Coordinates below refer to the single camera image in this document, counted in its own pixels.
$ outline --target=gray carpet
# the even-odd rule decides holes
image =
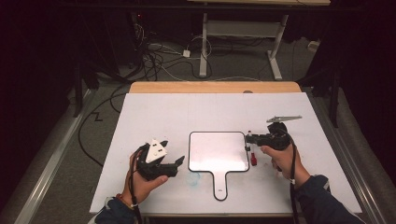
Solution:
[[[314,53],[306,49],[307,44],[308,42],[302,39],[296,43],[283,43],[281,45],[276,58],[284,80],[297,80],[304,76],[314,57]],[[166,43],[165,45],[172,49],[163,48],[162,50],[182,52],[185,48],[173,43]],[[264,54],[271,46],[272,40],[265,39],[260,45],[254,47],[234,45],[233,51],[231,51],[229,44],[220,41],[214,42],[212,54],[208,59],[212,72],[208,80],[251,81],[258,79],[261,81],[273,81],[274,78],[266,60],[266,55]],[[177,57],[169,53],[160,54],[164,61],[171,61]],[[197,50],[191,55],[191,57],[198,56],[199,53]],[[181,61],[190,62],[191,64],[178,63]],[[191,67],[194,74],[198,75],[199,62],[197,60],[178,60],[171,63],[164,63],[163,68],[166,68],[167,72],[165,70],[160,71],[157,74],[157,79],[163,81],[175,81],[179,79],[200,80],[192,75]],[[121,66],[120,69],[123,74],[127,74],[130,71],[127,66]],[[149,71],[149,75],[151,77],[148,80],[153,81],[155,79],[154,72]],[[141,72],[136,77],[143,76],[144,74]],[[84,118],[105,99],[108,99],[120,86],[119,83],[109,80],[104,75],[100,75],[99,78],[99,90],[94,91],[91,97],[87,97],[88,100],[85,102]],[[123,86],[117,93],[127,92],[128,90],[129,86]],[[308,92],[308,94],[310,92],[309,89],[304,89],[304,91]],[[340,150],[348,150],[352,155],[353,161],[356,162],[357,169],[360,171],[359,174],[362,177],[360,182],[363,181],[365,189],[355,188],[355,193],[364,211],[361,214],[361,218],[366,223],[391,223],[392,220],[396,220],[396,208],[394,203],[392,203],[396,202],[396,190],[374,153],[369,148],[364,136],[361,134],[359,125],[348,110],[347,100],[342,91],[340,91],[340,104],[337,114],[338,129],[334,129],[329,125],[326,115],[328,99],[326,97],[314,98],[312,96],[310,99],[337,157],[341,161],[343,156]],[[121,109],[122,100],[122,96],[112,100],[116,109],[110,105],[109,101],[105,102],[94,110],[94,112],[98,113],[90,115],[81,127],[82,145],[90,155],[101,163],[106,159],[106,154],[119,117],[117,110]],[[53,129],[45,145],[37,153],[29,170],[12,195],[12,200],[10,200],[7,207],[3,210],[0,216],[0,223],[15,222],[54,149],[58,146],[60,140],[63,139],[64,134],[69,129],[70,123],[73,122],[73,109],[74,105],[71,104],[57,126]],[[341,145],[346,146],[346,149],[340,147],[340,140],[337,138],[337,134],[342,137],[341,141],[343,144]],[[347,164],[342,163],[342,166],[345,168],[351,186],[359,186],[360,183],[356,183],[353,179],[354,173],[348,171]],[[87,223],[92,217],[89,209],[101,169],[98,164],[89,159],[82,151],[78,143],[78,130],[76,130],[66,146],[62,163],[60,163],[59,169],[50,183],[43,201],[35,212],[32,223]],[[372,193],[371,196],[375,201],[375,206],[364,202],[361,191],[367,190]],[[375,211],[367,212],[368,209],[374,209]],[[268,223],[267,221],[279,223],[280,220],[261,220],[261,223]],[[152,219],[151,222],[165,223],[165,220]],[[178,222],[192,223],[193,220],[179,220]]]

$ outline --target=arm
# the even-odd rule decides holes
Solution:
[[[142,203],[151,193],[152,190],[168,180],[168,176],[162,175],[154,180],[147,181],[138,172],[134,172],[134,193],[138,203]],[[129,191],[129,178],[131,172],[128,171],[125,177],[125,184],[121,194],[116,197],[106,199],[105,206],[102,210],[92,218],[89,222],[100,224],[116,224],[116,223],[133,223],[134,208],[132,206],[132,195]]]
[[[291,144],[282,151],[263,146],[262,152],[272,157],[273,167],[280,168],[282,175],[290,179],[293,153]],[[327,177],[311,176],[301,163],[298,150],[296,153],[294,188],[307,223],[363,223],[325,189]]]

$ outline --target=table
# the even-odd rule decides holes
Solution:
[[[130,92],[124,101],[91,212],[98,212],[105,197],[120,191],[124,181],[120,171],[127,170],[129,155],[144,144],[142,141],[155,136],[158,140],[169,139],[164,163],[174,162],[182,155],[186,159],[175,178],[151,192],[140,204],[143,216],[290,217],[289,181],[274,175],[269,165],[271,159],[262,153],[257,153],[258,165],[248,172],[227,175],[229,196],[223,202],[212,195],[210,174],[197,175],[187,169],[191,131],[265,132],[265,120],[278,115],[280,107],[284,107],[282,111],[287,111],[286,114],[292,111],[303,116],[286,125],[306,161],[306,168],[311,174],[326,175],[331,184],[332,180],[336,182],[332,186],[334,196],[342,199],[352,212],[361,212],[306,94],[296,83],[136,82]],[[244,200],[250,206],[235,206]]]
[[[193,2],[208,3],[236,3],[253,5],[304,5],[304,6],[328,6],[330,0],[189,0]],[[282,80],[279,66],[276,62],[276,54],[282,40],[283,33],[288,21],[288,15],[283,15],[281,22],[257,22],[257,21],[213,21],[203,17],[202,49],[200,61],[200,77],[206,77],[207,65],[207,36],[208,35],[232,35],[252,37],[274,37],[274,47],[267,51],[269,64],[271,65],[275,80]]]

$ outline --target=white board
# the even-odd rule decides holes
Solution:
[[[168,140],[163,163],[181,156],[188,161],[192,132],[268,133],[273,116],[301,115],[286,121],[305,168],[326,175],[332,195],[354,213],[361,208],[347,182],[305,93],[131,93],[127,94],[108,151],[90,212],[98,212],[106,197],[121,192],[129,156],[145,142]],[[289,181],[274,171],[271,158],[253,147],[257,166],[227,174],[228,197],[213,197],[209,173],[194,173],[184,162],[176,177],[150,193],[140,204],[142,214],[289,214]]]

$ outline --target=sleeve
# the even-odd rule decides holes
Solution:
[[[134,223],[134,210],[115,197],[106,199],[105,206],[88,224],[131,224]]]
[[[328,178],[324,175],[311,176],[296,191],[307,223],[364,223],[355,214],[350,213],[325,188]]]

